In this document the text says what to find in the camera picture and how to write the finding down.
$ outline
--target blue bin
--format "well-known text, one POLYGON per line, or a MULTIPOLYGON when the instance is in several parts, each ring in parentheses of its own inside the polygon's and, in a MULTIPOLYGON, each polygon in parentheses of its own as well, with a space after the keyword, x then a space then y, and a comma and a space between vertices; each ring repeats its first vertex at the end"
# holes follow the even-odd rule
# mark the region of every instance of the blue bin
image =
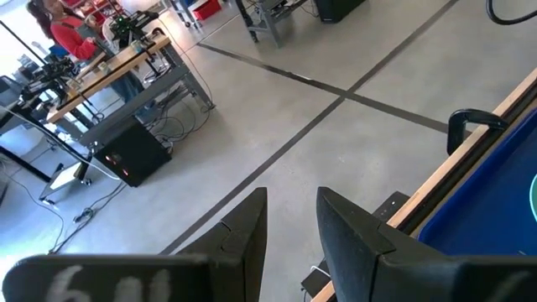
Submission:
POLYGON ((483 161, 421 230, 447 255, 537 255, 529 192, 537 174, 537 110, 483 161))

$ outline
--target concrete floor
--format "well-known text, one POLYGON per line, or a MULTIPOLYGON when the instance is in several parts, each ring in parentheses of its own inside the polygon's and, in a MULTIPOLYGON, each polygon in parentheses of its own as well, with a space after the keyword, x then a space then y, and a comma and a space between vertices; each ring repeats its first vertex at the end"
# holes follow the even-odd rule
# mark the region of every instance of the concrete floor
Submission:
MULTIPOLYGON (((498 3, 497 10, 516 16, 531 3, 498 3)), ((462 107, 491 110, 536 65, 537 21, 495 25, 483 0, 369 0, 333 25, 297 10, 279 26, 280 49, 262 34, 254 44, 236 13, 224 4, 199 33, 184 29, 172 13, 163 15, 217 109, 199 132, 175 145, 170 163, 141 187, 124 190, 65 253, 175 253, 266 186, 261 300, 301 301, 300 281, 322 259, 316 188, 329 186, 368 211, 396 190, 411 195, 447 157, 446 135, 420 121, 442 124, 462 107), (322 82, 328 91, 262 64, 322 82), (347 90, 356 95, 338 95, 347 90), (205 215, 211 209, 216 214, 205 215)), ((194 122, 185 107, 175 114, 194 122)), ((203 118, 198 114, 196 122, 203 118)), ((34 164, 51 171, 70 160, 47 151, 34 164)), ((91 176, 92 187, 73 185, 55 197, 68 230, 74 215, 117 185, 96 170, 91 176)), ((43 185, 25 171, 13 177, 34 195, 43 185)), ((0 207, 0 274, 21 257, 45 253, 59 230, 57 218, 11 184, 0 207)))

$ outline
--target computer tower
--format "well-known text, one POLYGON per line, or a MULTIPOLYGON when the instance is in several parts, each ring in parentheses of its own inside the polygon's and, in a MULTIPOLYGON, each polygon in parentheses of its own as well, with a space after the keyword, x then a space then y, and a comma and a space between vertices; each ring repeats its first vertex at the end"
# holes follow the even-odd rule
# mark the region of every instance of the computer tower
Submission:
POLYGON ((132 187, 171 160, 168 150, 135 117, 107 132, 93 157, 132 187))
POLYGON ((322 23, 338 23, 365 0, 315 0, 322 23))

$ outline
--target person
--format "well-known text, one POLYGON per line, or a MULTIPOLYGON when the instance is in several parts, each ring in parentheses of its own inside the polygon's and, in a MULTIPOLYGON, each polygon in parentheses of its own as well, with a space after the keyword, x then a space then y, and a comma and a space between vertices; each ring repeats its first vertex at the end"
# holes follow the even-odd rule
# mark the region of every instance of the person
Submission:
MULTIPOLYGON (((61 45, 78 60, 91 61, 91 58, 100 53, 95 37, 83 39, 76 31, 76 28, 84 24, 82 18, 64 7, 60 0, 32 0, 28 3, 27 9, 36 18, 44 35, 61 45)), ((102 36, 96 24, 88 25, 96 31, 97 36, 102 36)), ((125 102, 131 101, 143 91, 142 83, 131 71, 115 80, 110 86, 125 102)))

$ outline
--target caster wheel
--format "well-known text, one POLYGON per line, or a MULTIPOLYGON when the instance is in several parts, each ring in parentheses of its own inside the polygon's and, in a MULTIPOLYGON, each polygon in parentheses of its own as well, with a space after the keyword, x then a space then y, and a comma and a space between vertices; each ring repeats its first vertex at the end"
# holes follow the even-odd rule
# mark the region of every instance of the caster wheel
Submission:
POLYGON ((43 202, 44 204, 46 204, 47 206, 55 206, 56 202, 53 201, 53 200, 50 200, 48 198, 45 198, 43 200, 41 200, 41 202, 43 202))

